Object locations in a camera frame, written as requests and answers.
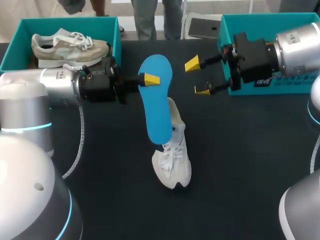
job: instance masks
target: teal box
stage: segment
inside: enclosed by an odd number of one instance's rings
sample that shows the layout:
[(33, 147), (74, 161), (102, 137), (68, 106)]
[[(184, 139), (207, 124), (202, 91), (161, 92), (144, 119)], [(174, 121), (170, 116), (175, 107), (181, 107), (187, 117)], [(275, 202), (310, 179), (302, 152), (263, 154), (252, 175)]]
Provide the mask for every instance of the teal box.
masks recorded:
[[(234, 43), (234, 35), (246, 33), (249, 41), (265, 39), (273, 42), (276, 34), (288, 31), (303, 25), (319, 22), (320, 18), (314, 12), (307, 13), (266, 13), (266, 14), (225, 14), (222, 16), (218, 48)], [(230, 78), (228, 64), (223, 64), (225, 79)], [(280, 72), (269, 79), (257, 79), (262, 83), (271, 84), (267, 87), (254, 87), (254, 82), (246, 83), (240, 90), (231, 91), (230, 95), (264, 95), (264, 94), (306, 94), (310, 93), (312, 84), (319, 71), (305, 75), (282, 77)]]
[(112, 55), (117, 64), (121, 65), (121, 36), (117, 17), (23, 18), (4, 55), (0, 73), (27, 69), (32, 55), (33, 34), (51, 36), (60, 28), (107, 41), (113, 47)]

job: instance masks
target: shoelace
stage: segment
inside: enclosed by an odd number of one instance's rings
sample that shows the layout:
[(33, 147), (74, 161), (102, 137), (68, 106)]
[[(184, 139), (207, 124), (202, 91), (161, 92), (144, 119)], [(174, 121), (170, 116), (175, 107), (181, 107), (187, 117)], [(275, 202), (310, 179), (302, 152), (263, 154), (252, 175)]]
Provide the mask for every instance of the shoelace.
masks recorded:
[(177, 143), (168, 142), (162, 145), (164, 152), (162, 155), (162, 160), (159, 164), (160, 168), (168, 171), (168, 176), (170, 176), (171, 169), (174, 165), (174, 161), (177, 159), (183, 159), (183, 146)]
[(75, 40), (81, 40), (81, 42), (75, 43), (75, 44), (70, 44), (71, 47), (75, 47), (75, 46), (81, 46), (82, 50), (87, 51), (88, 48), (91, 48), (94, 43), (92, 42), (91, 37), (89, 36), (84, 36), (82, 33), (80, 32), (71, 32), (70, 33), (71, 37), (74, 37)]

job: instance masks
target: person's leg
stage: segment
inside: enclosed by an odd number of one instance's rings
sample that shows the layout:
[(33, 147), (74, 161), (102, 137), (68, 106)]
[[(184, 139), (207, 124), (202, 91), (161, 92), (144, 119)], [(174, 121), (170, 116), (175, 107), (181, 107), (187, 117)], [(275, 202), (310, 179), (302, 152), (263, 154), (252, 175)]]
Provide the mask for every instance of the person's leg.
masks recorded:
[(162, 0), (164, 8), (164, 36), (166, 39), (180, 39), (182, 26), (182, 0)]
[(156, 40), (155, 12), (158, 0), (131, 0), (139, 40)]
[(105, 16), (105, 0), (90, 0), (90, 2), (96, 16)]

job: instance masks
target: beige sneaker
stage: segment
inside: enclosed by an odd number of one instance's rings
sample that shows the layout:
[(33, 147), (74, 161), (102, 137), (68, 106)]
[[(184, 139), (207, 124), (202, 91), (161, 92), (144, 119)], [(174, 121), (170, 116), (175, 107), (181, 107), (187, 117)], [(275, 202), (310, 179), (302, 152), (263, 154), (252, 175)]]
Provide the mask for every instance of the beige sneaker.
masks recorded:
[(58, 68), (63, 64), (92, 66), (100, 62), (111, 47), (106, 41), (94, 40), (62, 28), (52, 36), (34, 34), (31, 46), (41, 69)]

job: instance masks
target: label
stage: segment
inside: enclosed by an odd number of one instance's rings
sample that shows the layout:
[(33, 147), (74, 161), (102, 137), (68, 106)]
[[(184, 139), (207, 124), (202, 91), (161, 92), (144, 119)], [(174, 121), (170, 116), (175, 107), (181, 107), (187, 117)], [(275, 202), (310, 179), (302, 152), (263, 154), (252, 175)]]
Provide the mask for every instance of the label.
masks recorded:
[(268, 79), (259, 79), (254, 82), (254, 87), (269, 87), (272, 81), (272, 77)]
[(300, 43), (300, 37), (296, 31), (288, 33), (285, 37), (289, 45)]
[(279, 86), (305, 86), (312, 85), (318, 77), (319, 71), (309, 72), (308, 74), (284, 77), (281, 73), (276, 73), (268, 79), (259, 79), (254, 82), (254, 87), (268, 87), (271, 85)]

